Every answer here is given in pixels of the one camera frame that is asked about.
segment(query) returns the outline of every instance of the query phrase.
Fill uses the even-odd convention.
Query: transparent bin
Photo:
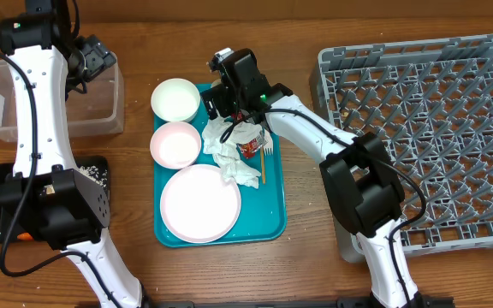
[[[71,91],[66,101],[70,138],[122,133],[125,91],[118,63],[87,84],[87,94]],[[15,89],[9,66],[0,60],[0,139],[16,142]]]

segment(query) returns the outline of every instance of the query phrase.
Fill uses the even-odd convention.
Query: crumpled napkin
[[[234,180],[239,185],[258,189],[258,177],[260,172],[248,167],[241,161],[237,144],[246,144],[260,134],[262,127],[251,123],[242,122],[235,126],[231,136],[224,143],[220,143],[223,132],[231,126],[231,122],[218,117],[209,120],[201,136],[203,137],[204,154],[212,154],[212,158],[222,169],[222,177],[225,181]]]

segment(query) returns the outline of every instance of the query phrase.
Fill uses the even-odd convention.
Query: blue tray
[[[210,84],[197,85],[200,92],[211,87]],[[190,122],[199,133],[203,132],[208,115],[203,104],[199,106],[197,115]],[[155,116],[155,129],[161,127],[165,121]],[[273,155],[265,157],[265,185],[259,179],[259,188],[244,187],[239,185],[241,192],[241,213],[237,223],[231,230],[219,240],[206,244],[191,244],[175,237],[164,225],[161,218],[160,197],[164,186],[177,170],[170,170],[155,163],[154,175],[154,211],[155,211],[155,235],[161,244],[172,247],[206,246],[219,244],[246,243],[260,240],[274,240],[279,237],[287,226],[287,210],[284,198],[284,185],[282,183],[281,151],[279,149],[279,138],[272,134]],[[243,161],[252,168],[260,170],[260,153],[250,159]],[[196,163],[204,163],[217,166],[212,155],[203,154],[202,150]]]

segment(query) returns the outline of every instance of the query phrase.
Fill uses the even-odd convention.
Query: pink bowl
[[[151,137],[151,156],[168,169],[191,165],[201,151],[201,136],[191,124],[175,121],[162,125]]]

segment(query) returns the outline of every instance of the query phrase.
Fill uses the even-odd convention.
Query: wooden tabletop
[[[366,264],[340,258],[317,165],[281,140],[288,226],[277,240],[245,245],[170,249],[153,233],[153,161],[148,150],[150,96],[171,77],[212,82],[206,67],[224,47],[251,48],[270,83],[293,89],[311,107],[308,76],[325,47],[493,33],[493,18],[382,19],[276,22],[194,22],[84,25],[113,50],[125,80],[123,134],[73,139],[75,155],[110,162],[110,233],[130,271],[155,300],[198,303],[334,300],[368,295]],[[15,145],[0,141],[0,163]],[[46,244],[9,248],[7,264],[25,269],[54,255]],[[453,296],[458,307],[493,308],[493,250],[447,252],[408,260],[422,293]],[[67,260],[37,273],[0,272],[0,307],[71,307],[96,297]]]

